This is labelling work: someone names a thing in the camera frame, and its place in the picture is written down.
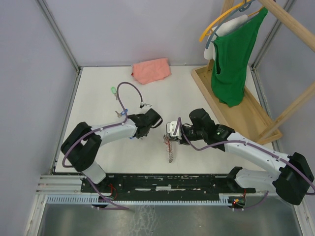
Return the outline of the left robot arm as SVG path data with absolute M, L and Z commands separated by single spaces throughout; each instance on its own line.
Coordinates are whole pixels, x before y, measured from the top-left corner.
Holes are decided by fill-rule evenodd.
M 119 123 L 90 126 L 81 122 L 63 142 L 61 152 L 71 167 L 92 181 L 93 188 L 103 192 L 108 188 L 109 180 L 95 160 L 99 148 L 124 138 L 146 137 L 151 129 L 159 127 L 162 122 L 162 117 L 152 108 L 143 114 L 128 115 Z

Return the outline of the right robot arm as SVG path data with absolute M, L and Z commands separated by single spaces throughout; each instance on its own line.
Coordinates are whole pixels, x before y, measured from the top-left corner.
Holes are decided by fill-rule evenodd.
M 315 177 L 303 155 L 270 150 L 226 125 L 216 124 L 204 109 L 193 110 L 189 118 L 191 125 L 182 124 L 180 118 L 166 125 L 171 141 L 189 146 L 194 141 L 204 141 L 206 146 L 203 149 L 217 148 L 262 168 L 262 171 L 234 168 L 230 172 L 232 176 L 225 181 L 229 191 L 254 188 L 275 192 L 284 201 L 296 206 L 306 195 L 314 195 L 309 189 L 315 187 Z

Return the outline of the metal key organizer red handle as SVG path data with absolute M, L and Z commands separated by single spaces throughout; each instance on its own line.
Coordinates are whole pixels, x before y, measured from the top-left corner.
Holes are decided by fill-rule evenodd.
M 168 134 L 164 134 L 163 142 L 166 144 L 166 151 L 168 153 L 168 162 L 172 163 L 174 161 L 174 154 L 173 154 L 172 142 Z

